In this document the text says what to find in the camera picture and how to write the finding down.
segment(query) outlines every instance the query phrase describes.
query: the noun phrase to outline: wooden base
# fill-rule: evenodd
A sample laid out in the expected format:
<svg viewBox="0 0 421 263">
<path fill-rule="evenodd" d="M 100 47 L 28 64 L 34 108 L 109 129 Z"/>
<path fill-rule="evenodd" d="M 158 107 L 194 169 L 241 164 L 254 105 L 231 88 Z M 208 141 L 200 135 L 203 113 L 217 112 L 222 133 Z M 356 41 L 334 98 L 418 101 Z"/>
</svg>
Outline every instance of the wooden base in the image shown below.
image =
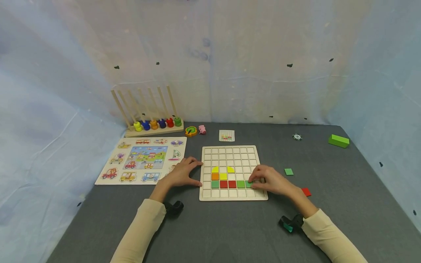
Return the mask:
<svg viewBox="0 0 421 263">
<path fill-rule="evenodd" d="M 130 138 L 130 137 L 145 137 L 149 135 L 155 135 L 155 134 L 164 134 L 164 133 L 176 133 L 176 132 L 182 132 L 184 131 L 184 121 L 181 120 L 181 126 L 177 127 L 174 126 L 172 128 L 165 127 L 164 129 L 158 128 L 156 130 L 150 129 L 150 130 L 141 130 L 140 132 L 137 132 L 134 130 L 133 126 L 130 126 L 124 137 Z"/>
</svg>

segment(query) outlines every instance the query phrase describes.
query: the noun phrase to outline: black clamp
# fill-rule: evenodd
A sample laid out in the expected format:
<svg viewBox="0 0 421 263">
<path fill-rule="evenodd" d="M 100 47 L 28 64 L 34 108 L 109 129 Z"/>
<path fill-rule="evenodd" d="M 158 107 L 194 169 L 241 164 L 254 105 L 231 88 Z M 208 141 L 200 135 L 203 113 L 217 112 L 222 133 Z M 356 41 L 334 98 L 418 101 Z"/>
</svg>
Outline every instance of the black clamp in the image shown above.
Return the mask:
<svg viewBox="0 0 421 263">
<path fill-rule="evenodd" d="M 294 216 L 292 220 L 283 215 L 281 219 L 279 220 L 278 224 L 281 227 L 284 227 L 290 233 L 292 233 L 294 229 L 298 230 L 298 229 L 301 229 L 301 227 L 303 226 L 304 224 L 303 215 L 298 214 Z"/>
<path fill-rule="evenodd" d="M 167 211 L 168 216 L 177 216 L 181 213 L 184 208 L 184 204 L 181 201 L 175 202 L 173 205 L 167 202 L 164 202 L 165 210 Z"/>
</svg>

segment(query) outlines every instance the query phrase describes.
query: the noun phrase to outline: left hand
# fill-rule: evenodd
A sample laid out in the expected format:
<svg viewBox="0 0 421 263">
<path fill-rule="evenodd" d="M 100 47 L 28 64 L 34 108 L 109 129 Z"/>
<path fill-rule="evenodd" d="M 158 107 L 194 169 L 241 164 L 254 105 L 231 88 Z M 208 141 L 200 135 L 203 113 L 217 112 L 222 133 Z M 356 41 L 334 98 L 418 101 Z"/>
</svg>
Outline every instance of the left hand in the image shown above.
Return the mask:
<svg viewBox="0 0 421 263">
<path fill-rule="evenodd" d="M 168 184 L 170 187 L 173 186 L 202 186 L 200 181 L 191 179 L 189 177 L 190 172 L 198 165 L 203 165 L 201 161 L 198 161 L 194 157 L 183 158 L 166 177 L 160 180 L 161 183 Z"/>
</svg>

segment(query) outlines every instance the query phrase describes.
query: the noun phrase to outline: gray table surface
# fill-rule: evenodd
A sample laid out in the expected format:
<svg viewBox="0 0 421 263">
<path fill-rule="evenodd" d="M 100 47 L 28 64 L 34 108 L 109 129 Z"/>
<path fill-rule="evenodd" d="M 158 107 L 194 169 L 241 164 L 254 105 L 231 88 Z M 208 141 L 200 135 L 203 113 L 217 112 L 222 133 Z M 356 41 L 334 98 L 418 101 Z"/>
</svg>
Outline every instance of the gray table surface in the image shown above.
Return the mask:
<svg viewBox="0 0 421 263">
<path fill-rule="evenodd" d="M 262 164 L 308 187 L 310 199 L 330 216 L 368 262 L 420 262 L 421 235 L 351 142 L 347 149 L 328 144 L 339 126 L 205 124 L 207 134 L 187 140 L 186 156 L 200 158 L 203 146 L 256 145 Z M 235 142 L 218 141 L 218 131 L 235 130 Z M 302 141 L 292 139 L 299 133 Z M 162 136 L 181 136 L 171 133 Z M 200 170 L 192 177 L 200 180 Z M 53 251 L 49 263 L 109 262 L 137 208 L 153 186 L 94 186 Z M 297 211 L 285 198 L 268 201 L 200 202 L 199 189 L 179 187 L 167 200 L 181 200 L 177 219 L 165 219 L 144 262 L 330 262 L 305 236 L 278 226 Z"/>
</svg>

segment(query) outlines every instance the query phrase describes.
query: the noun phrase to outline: puzzle picture of town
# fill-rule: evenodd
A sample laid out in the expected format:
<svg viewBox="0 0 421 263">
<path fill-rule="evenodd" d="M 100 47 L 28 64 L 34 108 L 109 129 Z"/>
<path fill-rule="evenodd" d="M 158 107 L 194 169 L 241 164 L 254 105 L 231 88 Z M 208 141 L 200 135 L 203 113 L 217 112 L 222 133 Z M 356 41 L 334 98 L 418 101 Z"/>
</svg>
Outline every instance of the puzzle picture of town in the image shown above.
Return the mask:
<svg viewBox="0 0 421 263">
<path fill-rule="evenodd" d="M 162 169 L 168 146 L 133 147 L 123 169 Z"/>
</svg>

